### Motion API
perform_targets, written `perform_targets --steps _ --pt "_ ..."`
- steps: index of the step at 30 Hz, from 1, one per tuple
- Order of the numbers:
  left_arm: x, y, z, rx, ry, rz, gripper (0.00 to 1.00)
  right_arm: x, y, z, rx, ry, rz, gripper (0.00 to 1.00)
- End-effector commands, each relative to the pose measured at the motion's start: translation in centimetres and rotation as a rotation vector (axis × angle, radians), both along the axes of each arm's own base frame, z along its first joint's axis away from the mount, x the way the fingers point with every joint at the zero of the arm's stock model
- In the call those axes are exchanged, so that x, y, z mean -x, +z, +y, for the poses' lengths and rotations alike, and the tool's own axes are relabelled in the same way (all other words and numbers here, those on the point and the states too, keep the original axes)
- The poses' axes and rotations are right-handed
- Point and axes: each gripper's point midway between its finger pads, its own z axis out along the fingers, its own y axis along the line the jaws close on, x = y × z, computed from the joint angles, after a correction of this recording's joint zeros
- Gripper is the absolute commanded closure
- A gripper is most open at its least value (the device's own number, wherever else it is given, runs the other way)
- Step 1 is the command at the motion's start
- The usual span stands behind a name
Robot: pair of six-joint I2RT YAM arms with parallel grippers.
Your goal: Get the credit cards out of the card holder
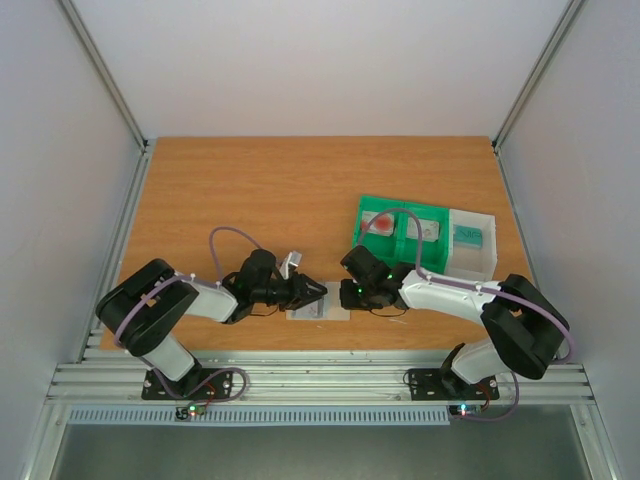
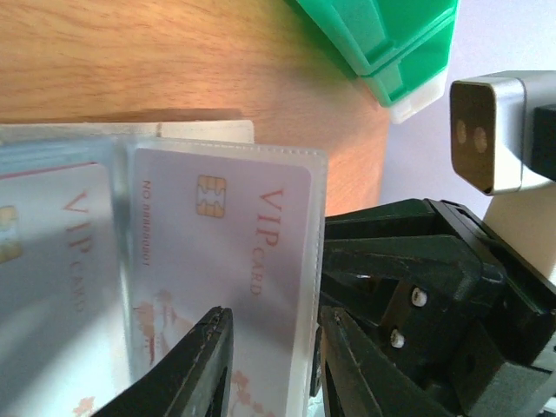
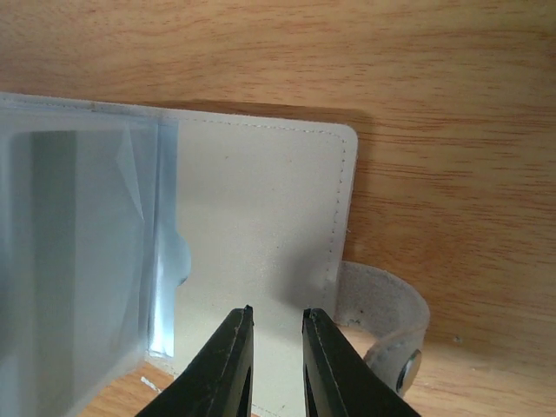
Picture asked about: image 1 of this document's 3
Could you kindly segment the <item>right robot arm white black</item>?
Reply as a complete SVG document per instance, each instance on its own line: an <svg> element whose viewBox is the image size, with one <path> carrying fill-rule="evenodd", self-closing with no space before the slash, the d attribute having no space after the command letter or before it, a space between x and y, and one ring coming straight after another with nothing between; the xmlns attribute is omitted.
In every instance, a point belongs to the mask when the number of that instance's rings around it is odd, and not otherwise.
<svg viewBox="0 0 640 480"><path fill-rule="evenodd" d="M476 384L512 372L541 379L568 340L569 325L525 277L473 282L428 272L409 263L389 267L366 247L341 261L348 278L340 284L346 310L428 310L482 326L484 340L457 345L426 385L447 400L463 399Z"/></svg>

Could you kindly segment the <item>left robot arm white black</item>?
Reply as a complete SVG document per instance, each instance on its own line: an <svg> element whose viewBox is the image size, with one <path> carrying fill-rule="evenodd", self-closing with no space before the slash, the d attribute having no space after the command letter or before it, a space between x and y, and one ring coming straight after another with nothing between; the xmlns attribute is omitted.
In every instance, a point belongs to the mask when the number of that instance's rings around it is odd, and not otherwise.
<svg viewBox="0 0 640 480"><path fill-rule="evenodd" d="M294 311L327 295L323 284L295 265L286 268L284 274L274 254L255 249L239 270L208 283L154 259L100 299L95 314L116 346L151 368L166 396L201 399L219 374L204 368L173 329L188 315L233 325L250 316L257 304Z"/></svg>

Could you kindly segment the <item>translucent grey card holder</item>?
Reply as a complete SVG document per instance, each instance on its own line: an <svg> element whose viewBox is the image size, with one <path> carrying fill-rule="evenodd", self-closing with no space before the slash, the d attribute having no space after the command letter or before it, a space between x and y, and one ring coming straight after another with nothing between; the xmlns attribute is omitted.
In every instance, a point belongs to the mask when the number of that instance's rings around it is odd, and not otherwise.
<svg viewBox="0 0 640 480"><path fill-rule="evenodd" d="M351 312L342 307L340 301L340 283L325 282L327 294L321 299L300 309L287 311L287 320L302 321L349 321Z"/></svg>

